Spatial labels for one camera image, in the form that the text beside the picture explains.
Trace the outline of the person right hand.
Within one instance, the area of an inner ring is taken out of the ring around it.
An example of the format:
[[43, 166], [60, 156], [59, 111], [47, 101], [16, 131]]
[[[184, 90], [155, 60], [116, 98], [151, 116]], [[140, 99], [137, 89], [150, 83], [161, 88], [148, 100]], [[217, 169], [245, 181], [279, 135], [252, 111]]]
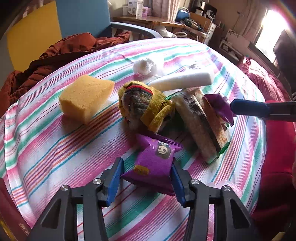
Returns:
[[294, 161], [292, 165], [292, 184], [296, 189], [296, 161]]

